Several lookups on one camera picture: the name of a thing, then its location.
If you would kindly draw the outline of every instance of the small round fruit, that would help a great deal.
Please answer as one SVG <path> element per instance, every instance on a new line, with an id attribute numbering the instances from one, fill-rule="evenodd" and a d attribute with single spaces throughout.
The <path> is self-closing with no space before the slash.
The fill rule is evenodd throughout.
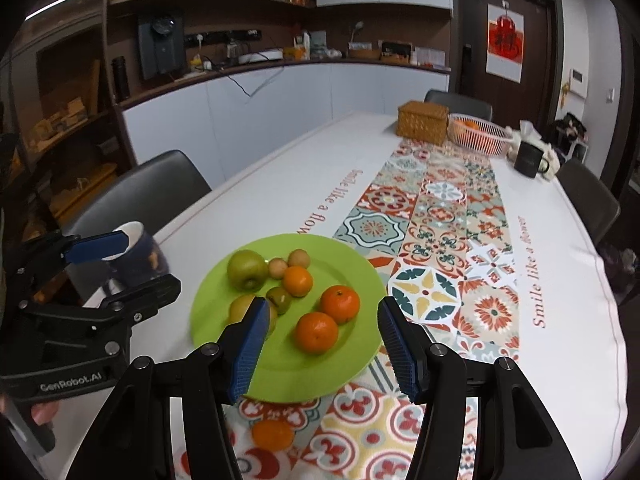
<path id="1" fill-rule="evenodd" d="M 229 305 L 229 324 L 242 321 L 254 298 L 254 294 L 243 294 L 231 302 L 231 305 Z"/>
<path id="2" fill-rule="evenodd" d="M 304 249 L 296 249 L 289 255 L 287 263 L 289 267 L 305 267 L 305 269 L 308 269 L 311 264 L 311 258 Z"/>
<path id="3" fill-rule="evenodd" d="M 255 251 L 236 251 L 226 265 L 226 275 L 233 288 L 255 292 L 259 290 L 269 275 L 269 267 L 264 258 Z"/>
<path id="4" fill-rule="evenodd" d="M 267 332 L 267 335 L 271 335 L 271 333 L 276 330 L 278 311 L 270 300 L 267 300 L 267 303 L 269 303 L 269 331 Z"/>
<path id="5" fill-rule="evenodd" d="M 324 312 L 309 312 L 298 320 L 296 343 L 308 354 L 323 354 L 338 341 L 338 326 Z"/>
<path id="6" fill-rule="evenodd" d="M 330 286 L 320 296 L 320 310 L 333 317 L 338 325 L 342 325 L 358 315 L 360 297 L 349 286 Z"/>
<path id="7" fill-rule="evenodd" d="M 282 258 L 273 258 L 269 261 L 269 275 L 274 280 L 281 280 L 287 267 L 289 266 Z"/>
<path id="8" fill-rule="evenodd" d="M 291 295 L 284 290 L 283 286 L 270 288 L 267 294 L 265 294 L 265 297 L 274 304 L 279 316 L 286 313 L 291 306 Z"/>
<path id="9" fill-rule="evenodd" d="M 284 420 L 266 418 L 253 425 L 251 436 L 257 447 L 275 453 L 291 447 L 295 433 Z"/>
<path id="10" fill-rule="evenodd" d="M 314 286 L 314 279 L 304 267 L 289 267 L 284 271 L 282 286 L 293 297 L 303 298 Z"/>

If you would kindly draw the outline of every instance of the white cup rim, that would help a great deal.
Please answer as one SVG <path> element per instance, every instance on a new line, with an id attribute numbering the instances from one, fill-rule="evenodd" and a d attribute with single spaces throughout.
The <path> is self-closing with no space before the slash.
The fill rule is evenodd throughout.
<path id="1" fill-rule="evenodd" d="M 127 222 L 126 224 L 122 224 L 121 226 L 116 227 L 112 232 L 115 232 L 115 231 L 124 232 L 124 234 L 126 234 L 127 237 L 129 238 L 129 245 L 127 245 L 127 248 L 121 253 L 103 258 L 102 260 L 104 262 L 110 262 L 112 260 L 115 260 L 116 258 L 121 257 L 123 254 L 128 253 L 138 243 L 140 238 L 142 238 L 142 234 L 145 232 L 145 227 L 142 224 L 142 222 L 134 221 L 134 222 Z"/>

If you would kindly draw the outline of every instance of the patterned table runner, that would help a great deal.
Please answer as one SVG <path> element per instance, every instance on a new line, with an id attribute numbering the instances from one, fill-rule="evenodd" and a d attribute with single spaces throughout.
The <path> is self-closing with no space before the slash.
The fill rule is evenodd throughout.
<path id="1" fill-rule="evenodd" d="M 518 295 L 504 207 L 489 158 L 448 141 L 403 139 L 334 238 L 378 270 L 407 318 L 462 357 L 518 359 Z M 469 399 L 460 480 L 473 475 L 477 403 Z M 399 480 L 406 475 L 424 415 L 398 389 L 382 347 L 335 395 L 303 404 L 243 399 L 226 410 L 247 479 Z M 289 450 L 252 442 L 251 425 L 286 420 Z M 176 473 L 188 475 L 184 449 Z"/>

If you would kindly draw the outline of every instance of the white plastic basket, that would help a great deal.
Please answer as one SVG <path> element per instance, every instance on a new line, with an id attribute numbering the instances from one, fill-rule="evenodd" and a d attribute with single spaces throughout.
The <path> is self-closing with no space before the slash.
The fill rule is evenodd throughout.
<path id="1" fill-rule="evenodd" d="M 471 128 L 460 121 L 473 121 Z M 456 144 L 489 156 L 506 156 L 513 136 L 504 128 L 471 115 L 449 114 L 449 139 Z"/>

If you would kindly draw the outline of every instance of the dining table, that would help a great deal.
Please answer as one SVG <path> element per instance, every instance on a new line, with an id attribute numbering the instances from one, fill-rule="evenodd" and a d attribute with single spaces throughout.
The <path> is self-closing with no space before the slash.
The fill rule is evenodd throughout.
<path id="1" fill-rule="evenodd" d="M 282 233 L 330 237 L 377 270 L 405 316 L 463 358 L 513 358 L 555 421 L 583 480 L 616 463 L 626 421 L 626 354 L 604 265 L 556 178 L 505 158 L 396 136 L 397 116 L 354 112 L 248 167 L 155 234 L 182 291 L 132 329 L 130 357 L 193 351 L 190 309 L 226 255 Z M 264 134 L 269 135 L 268 127 Z M 87 307 L 103 298 L 96 292 Z M 363 305 L 362 311 L 377 305 Z M 109 390 L 65 399 L 56 447 L 40 459 L 61 480 Z M 189 479 L 180 399 L 171 399 L 176 476 Z M 404 478 L 424 415 L 402 394 L 385 348 L 336 392 L 295 404 L 242 398 L 225 411 L 246 479 Z M 276 418 L 292 446 L 257 449 L 250 428 Z M 471 480 L 478 421 L 468 399 L 458 478 Z"/>

